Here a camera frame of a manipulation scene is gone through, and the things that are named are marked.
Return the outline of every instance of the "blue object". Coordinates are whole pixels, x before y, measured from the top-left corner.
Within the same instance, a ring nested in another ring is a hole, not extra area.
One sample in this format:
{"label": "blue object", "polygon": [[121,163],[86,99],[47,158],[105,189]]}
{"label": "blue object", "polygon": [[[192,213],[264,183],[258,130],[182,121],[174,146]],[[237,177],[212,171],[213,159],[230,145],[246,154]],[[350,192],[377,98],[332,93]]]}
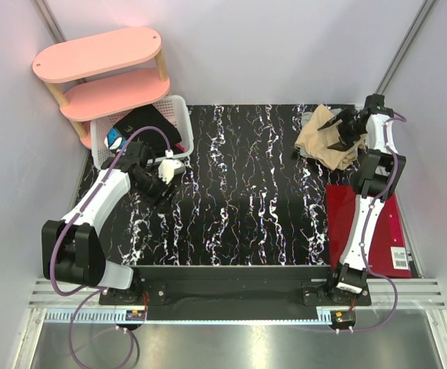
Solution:
{"label": "blue object", "polygon": [[121,133],[115,128],[111,128],[110,131],[108,131],[106,141],[106,145],[109,150],[120,150],[127,142],[127,140],[123,138]]}

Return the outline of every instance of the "beige cloth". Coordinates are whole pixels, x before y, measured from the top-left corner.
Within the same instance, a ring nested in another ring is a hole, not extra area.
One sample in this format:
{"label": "beige cloth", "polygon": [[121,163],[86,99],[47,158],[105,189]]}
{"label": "beige cloth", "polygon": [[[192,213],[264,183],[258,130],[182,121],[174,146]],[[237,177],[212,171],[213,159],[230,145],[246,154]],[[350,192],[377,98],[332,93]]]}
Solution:
{"label": "beige cloth", "polygon": [[360,139],[348,151],[332,150],[328,146],[339,141],[336,125],[317,131],[332,117],[334,114],[329,109],[324,105],[319,105],[312,114],[309,123],[302,128],[295,147],[303,148],[311,157],[319,160],[326,167],[343,171],[357,158],[357,149],[364,144],[367,134],[360,136]]}

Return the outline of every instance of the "red board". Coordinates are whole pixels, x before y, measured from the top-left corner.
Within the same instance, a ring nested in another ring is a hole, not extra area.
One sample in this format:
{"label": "red board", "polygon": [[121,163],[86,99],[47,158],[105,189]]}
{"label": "red board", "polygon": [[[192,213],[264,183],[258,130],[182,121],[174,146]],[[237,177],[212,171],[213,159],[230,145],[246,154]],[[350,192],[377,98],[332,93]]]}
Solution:
{"label": "red board", "polygon": [[[326,187],[326,203],[329,255],[331,267],[335,268],[348,242],[355,216],[355,192],[350,186],[329,184]],[[410,278],[411,271],[394,268],[391,247],[405,247],[395,196],[385,202],[377,220],[370,247],[369,264],[373,271],[388,277]]]}

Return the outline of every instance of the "cable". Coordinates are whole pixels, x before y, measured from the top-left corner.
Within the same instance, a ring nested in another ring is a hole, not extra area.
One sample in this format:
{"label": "cable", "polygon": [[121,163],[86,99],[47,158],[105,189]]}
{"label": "cable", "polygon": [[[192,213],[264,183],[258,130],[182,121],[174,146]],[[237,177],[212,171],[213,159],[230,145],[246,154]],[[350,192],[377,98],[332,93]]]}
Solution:
{"label": "cable", "polygon": [[[79,351],[81,351],[85,347],[89,346],[94,340],[96,340],[97,338],[103,336],[105,333],[108,333],[110,331],[115,331],[115,327],[108,327],[102,331],[99,331],[97,334],[93,335],[93,337],[91,337],[87,342],[75,347],[75,349],[74,349],[75,353],[77,354]],[[54,349],[55,354],[59,357],[70,357],[71,356],[71,353],[69,352],[69,347],[68,347],[68,352],[65,352],[65,353],[59,352],[59,348],[58,348],[58,344],[57,344],[57,336],[52,336],[52,348]]]}
{"label": "cable", "polygon": [[130,369],[138,367],[139,358],[141,357],[141,348],[139,347],[138,338],[136,338],[135,335],[132,335],[132,337],[134,338],[134,344],[136,345],[136,360],[134,360],[134,363],[132,363]]}
{"label": "cable", "polygon": [[118,161],[120,160],[122,154],[124,154],[125,149],[128,147],[128,145],[132,142],[132,140],[139,135],[140,133],[144,132],[144,131],[148,131],[148,130],[153,130],[153,131],[157,131],[165,140],[165,143],[167,144],[167,150],[170,150],[170,142],[168,141],[167,136],[165,135],[165,133],[163,133],[163,131],[160,128],[157,127],[153,127],[151,125],[147,126],[147,127],[143,127],[138,129],[137,131],[135,131],[131,137],[128,138],[127,142],[125,143],[124,147],[122,148],[121,151],[119,151],[117,153],[117,155],[115,156],[114,161],[110,164],[110,167],[108,167],[107,173],[105,173],[105,176],[102,178],[102,180],[100,181],[100,183],[98,183],[97,187],[93,190],[93,192],[88,196],[88,198],[85,200],[85,203],[79,208],[79,213],[76,213],[71,220],[66,224],[66,226],[62,229],[61,234],[59,235],[57,241],[55,242],[54,245],[54,249],[52,250],[52,256],[51,256],[51,265],[50,265],[50,270],[49,270],[49,274],[50,274],[50,278],[51,278],[51,283],[52,283],[52,288],[54,288],[54,291],[56,294],[58,294],[59,296],[71,296],[72,294],[75,294],[76,292],[80,291],[84,286],[80,286],[75,288],[72,291],[68,291],[68,292],[64,292],[61,291],[61,289],[59,288],[59,286],[57,285],[57,281],[55,279],[55,261],[57,260],[57,255],[59,253],[59,248],[62,244],[62,242],[64,241],[65,236],[67,235],[69,229],[71,228],[71,226],[75,223],[75,221],[78,220],[78,218],[81,216],[81,213],[83,211],[85,211],[85,209],[88,207],[88,205],[90,204],[90,202],[92,202],[93,198],[97,195],[97,193],[100,191],[100,188],[103,187],[105,181],[107,181],[108,177],[110,176],[110,174],[112,173],[112,170],[114,169],[114,167],[117,165]]}
{"label": "cable", "polygon": [[[110,164],[110,166],[108,167],[107,173],[105,173],[105,176],[102,178],[102,180],[100,181],[100,183],[98,183],[97,187],[93,190],[93,192],[86,198],[85,202],[83,203],[83,205],[79,208],[79,212],[76,213],[71,220],[66,224],[66,226],[62,229],[57,241],[55,242],[54,245],[54,249],[52,250],[52,256],[51,256],[51,261],[50,261],[50,269],[49,269],[49,274],[50,274],[50,280],[51,280],[51,284],[52,284],[52,288],[54,289],[55,293],[60,295],[60,296],[71,296],[73,294],[75,294],[76,292],[80,291],[81,289],[83,289],[85,286],[79,286],[71,291],[67,291],[64,292],[62,291],[59,286],[57,285],[57,281],[55,279],[55,262],[57,260],[57,255],[59,252],[59,248],[61,247],[62,242],[64,241],[65,236],[67,235],[69,229],[71,229],[71,226],[75,223],[75,221],[78,220],[78,218],[81,216],[82,212],[85,211],[85,209],[88,207],[88,205],[90,204],[90,202],[92,202],[93,198],[97,195],[97,193],[100,191],[100,188],[102,188],[102,186],[105,184],[105,181],[107,181],[108,177],[110,176],[110,174],[112,173],[112,170],[114,169],[114,167],[117,165],[118,161],[120,160],[121,156],[124,154],[126,148],[128,147],[128,145],[132,142],[132,140],[139,135],[140,133],[144,132],[144,131],[148,131],[148,130],[153,130],[153,131],[157,131],[165,140],[165,143],[167,144],[167,150],[170,150],[170,142],[168,141],[167,136],[165,135],[165,133],[156,127],[153,126],[146,126],[143,128],[138,129],[137,131],[135,131],[127,140],[127,142],[125,143],[124,147],[121,149],[121,151],[119,151],[117,153],[117,155],[115,156],[114,161]],[[93,292],[92,294],[90,294],[85,300],[83,300],[81,302],[81,304],[76,308],[74,314],[72,315],[72,318],[69,322],[69,332],[68,332],[68,345],[69,345],[69,353],[71,354],[73,360],[75,361],[75,363],[79,366],[82,367],[83,369],[91,369],[90,367],[87,367],[86,365],[84,365],[76,356],[75,350],[72,346],[72,325],[74,320],[76,319],[76,316],[78,315],[78,312],[80,311],[80,309],[82,308],[82,306],[84,304],[86,304],[86,302],[92,298],[93,296],[101,293],[102,291],[104,291],[105,288],[99,288],[97,291]],[[132,356],[132,352],[133,352],[133,348],[134,348],[134,343],[135,343],[135,337],[134,334],[129,331],[126,330],[131,338],[131,348],[129,349],[129,353],[128,356],[124,359],[124,361],[117,367],[115,367],[115,369],[122,369],[129,361],[129,359]]]}
{"label": "cable", "polygon": [[143,295],[143,301],[145,302],[145,313],[147,313],[149,304],[149,293],[147,291],[144,291],[142,295]]}
{"label": "cable", "polygon": [[[384,141],[385,141],[385,148],[387,149],[387,151],[389,151],[389,153],[392,155],[392,158],[394,160],[394,165],[392,166],[392,170],[391,173],[389,174],[389,178],[387,180],[387,184],[385,186],[385,188],[380,191],[380,193],[375,196],[372,200],[372,202],[370,203],[370,205],[374,205],[375,201],[379,200],[382,196],[384,196],[384,194],[386,194],[392,184],[394,183],[395,180],[395,176],[398,172],[398,167],[399,167],[399,160],[398,160],[398,156],[397,154],[394,152],[394,150],[391,149],[391,144],[389,143],[389,137],[388,137],[388,131],[387,128],[389,126],[389,122],[391,121],[402,121],[406,123],[406,118],[402,115],[400,115],[399,113],[394,112],[395,117],[393,118],[389,118],[388,120],[385,121],[384,123]],[[365,218],[365,223],[363,225],[363,229],[362,229],[362,237],[361,237],[361,244],[365,245],[365,234],[367,232],[367,226],[369,224],[369,219],[370,216],[372,215],[373,212],[373,208],[369,208],[369,211],[367,212],[367,216]],[[389,314],[387,315],[387,317],[381,321],[380,323],[373,325],[371,327],[367,327],[367,328],[358,328],[355,330],[352,330],[351,333],[354,332],[370,332],[370,331],[374,331],[377,328],[383,327],[384,325],[386,325],[392,318],[392,316],[394,315],[395,309],[398,307],[398,301],[399,301],[399,293],[398,293],[398,288],[395,286],[394,281],[392,281],[391,278],[387,277],[386,275],[383,274],[379,274],[379,273],[375,273],[369,266],[369,261],[367,259],[367,255],[365,254],[365,246],[361,246],[361,250],[362,250],[362,258],[363,258],[363,262],[365,263],[365,268],[367,270],[367,273],[369,273],[370,275],[373,275],[374,277],[377,278],[382,278],[385,279],[387,282],[390,283],[390,285],[392,286],[392,290],[394,292],[394,303],[392,304],[392,309],[389,312]],[[318,330],[318,329],[308,329],[308,328],[303,328],[305,331],[312,331],[315,333],[350,333],[350,331],[331,331],[331,330],[327,330],[327,331],[322,331],[322,330]]]}
{"label": "cable", "polygon": [[354,298],[352,298],[351,300],[352,300],[352,304],[350,305],[348,311],[353,311],[353,313],[355,313],[356,300]]}
{"label": "cable", "polygon": [[[75,312],[73,313],[71,320],[69,321],[69,329],[68,329],[68,345],[69,345],[69,353],[71,354],[73,360],[75,361],[75,363],[79,366],[82,367],[83,369],[92,369],[91,367],[88,367],[86,365],[84,365],[78,358],[78,356],[76,356],[75,353],[75,349],[72,346],[72,325],[76,319],[76,316],[78,315],[78,312],[81,310],[81,308],[83,307],[84,304],[86,304],[86,302],[92,298],[93,296],[100,294],[101,292],[103,292],[105,290],[105,288],[99,288],[97,291],[93,292],[92,294],[88,295],[85,300],[83,300],[81,302],[80,305],[78,305],[78,307],[76,308]],[[129,337],[131,338],[131,347],[129,348],[129,352],[128,355],[126,356],[126,358],[124,359],[124,361],[122,363],[120,363],[120,365],[118,365],[117,367],[115,367],[114,369],[122,369],[129,361],[129,359],[132,356],[132,352],[134,351],[134,341],[135,341],[135,337],[134,334],[128,330],[125,329],[124,330],[125,333],[129,334]]]}

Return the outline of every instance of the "white plastic basket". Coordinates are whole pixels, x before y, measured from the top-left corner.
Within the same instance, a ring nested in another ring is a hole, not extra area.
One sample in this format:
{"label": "white plastic basket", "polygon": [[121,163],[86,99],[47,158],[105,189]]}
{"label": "white plastic basket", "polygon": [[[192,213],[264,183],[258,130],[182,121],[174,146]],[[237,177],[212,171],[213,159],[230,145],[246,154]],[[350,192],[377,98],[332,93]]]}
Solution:
{"label": "white plastic basket", "polygon": [[[177,128],[178,133],[182,137],[180,144],[184,147],[185,152],[174,155],[174,158],[180,159],[188,157],[194,150],[194,136],[192,135],[191,119],[189,118],[189,112],[184,98],[176,95],[167,96],[153,103],[153,105]],[[95,168],[100,169],[103,162],[113,156],[112,152],[105,146],[105,137],[107,137],[108,131],[110,131],[114,124],[121,118],[124,118],[129,112],[130,110],[127,110],[107,115],[106,117],[93,120],[90,124],[93,165]],[[165,157],[157,158],[155,162],[159,163],[163,159]]]}

